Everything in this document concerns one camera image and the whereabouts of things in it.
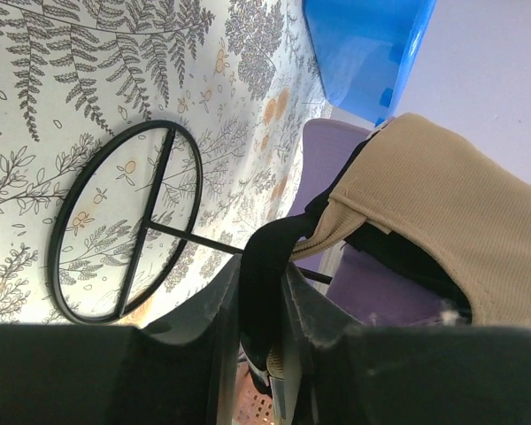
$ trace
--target black metal ring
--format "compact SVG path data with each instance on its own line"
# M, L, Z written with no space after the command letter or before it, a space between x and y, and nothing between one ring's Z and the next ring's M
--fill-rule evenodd
M90 178L96 172L96 170L105 162L105 160L110 157L113 152L115 152L122 144L130 140L136 135L143 133L148 130L153 130L157 128L167 128L169 131L165 136L165 141L162 145L161 152L159 154L159 159L156 167L156 173L154 175L153 184L151 186L150 195L148 197L148 202L146 204L145 212L142 217L142 222L140 228L138 229L137 238L135 240L135 247L132 253L132 258L127 265L126 275L124 277L124 285L121 288L121 292L118 297L116 309L114 313L107 314L105 316L99 317L84 317L77 312L73 311L71 307L66 303L65 298L63 297L63 292L61 290L61 283L59 280L59 266L60 266L60 257L61 257L61 247L63 245L63 238L67 224L71 218L74 207L76 206L79 197L81 196L82 191L87 186ZM191 214L189 217L189 222L185 228L185 232L192 233L193 228L196 223L196 216L198 215L198 210L201 204L201 199L203 195L203 161L201 159L201 153L196 145L196 141L193 136L188 132L183 126L174 123L168 120L153 120L137 124L116 137L110 140L98 153L96 153L93 158L88 162L87 165L82 169L81 173L77 176L73 186L67 193L67 196L61 205L61 209L58 213L57 220L53 226L53 232L50 238L50 245L48 249L47 257L47 277L53 292L53 299L58 307L58 309L63 313L63 315L73 323L79 324L107 324L118 321L122 317L130 314L139 307L143 302L145 302L153 293L158 289L158 287L163 283L165 278L173 270L173 267L179 260L179 257L183 253L185 246L187 245L187 240L181 239L177 245L177 248L173 252L173 256L169 259L169 262L165 265L164 269L159 273L155 281L134 301L127 303L129 293L134 281L135 270L137 268L140 254L142 251L143 243L145 241L145 236L147 230L152 228L153 223L151 221L151 216L153 214L153 208L158 198L158 192L161 188L161 183L163 181L165 168L171 154L171 149L173 147L173 141L176 133L180 133L189 144L189 148L193 152L195 158L195 169L196 169L196 188L195 188L195 201L191 209Z

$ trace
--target black strap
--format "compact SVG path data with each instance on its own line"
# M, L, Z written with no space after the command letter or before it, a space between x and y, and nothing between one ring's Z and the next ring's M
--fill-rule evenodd
M248 359L266 370L273 343L281 336L281 277L299 239L312 236L328 205L328 195L354 159L366 146L362 142L330 187L315 197L305 213L267 223L259 228L244 248L240 265L241 342Z

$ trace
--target white wall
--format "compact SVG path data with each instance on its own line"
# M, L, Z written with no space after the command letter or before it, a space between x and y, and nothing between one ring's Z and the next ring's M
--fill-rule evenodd
M457 131L531 183L531 0L437 0L403 112Z

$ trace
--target black metal rod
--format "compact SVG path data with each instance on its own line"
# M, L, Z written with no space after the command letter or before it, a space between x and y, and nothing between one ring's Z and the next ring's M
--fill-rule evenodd
M236 248L235 246L226 245L224 243L213 241L212 239L207 239L206 237L198 236L190 232L178 230L176 228L169 228L168 226L156 223L155 221L150 220L149 227L153 228L154 230L157 230L158 232L165 233L170 236L179 237L180 239L189 242L198 243L199 245L206 246L217 251L222 251L227 254L235 255L244 253L244 250ZM307 279L312 279L316 282L329 284L330 281L332 281L332 277L318 272L313 272L312 270L307 270L306 268L299 267L299 271Z
M153 215L153 210L156 207L159 189L161 189L161 183L163 182L167 162L169 161L169 157L171 156L173 140L175 140L175 130L172 128L167 131L163 146L161 147L156 172L153 176L153 184L151 185L150 189L150 195L148 196L148 202L145 206L144 214L142 217L142 223L140 224L140 228L138 229L138 234L135 239L134 251L132 252L130 262L127 264L126 275L124 276L124 283L122 285L122 289L120 291L118 303L116 306L116 314L119 317L122 317L126 310L127 299L130 296L130 290L132 289L132 284L134 283L135 272L140 262L140 255L142 254L143 243L145 242L145 238L148 235L148 229L150 228L151 223L151 216Z

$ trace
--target patterned tablecloth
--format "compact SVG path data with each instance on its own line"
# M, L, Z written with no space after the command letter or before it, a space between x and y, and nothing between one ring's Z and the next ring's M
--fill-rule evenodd
M303 124L324 106L301 0L0 1L0 322L64 321L45 275L50 231L75 175L114 135L145 120L184 125L204 162L195 233L243 247L288 212ZM151 130L112 154L73 211L60 279L79 314L115 306L164 134ZM178 139L156 221L184 228L193 164ZM177 242L149 232L132 298ZM226 259L189 243L123 322L170 311Z

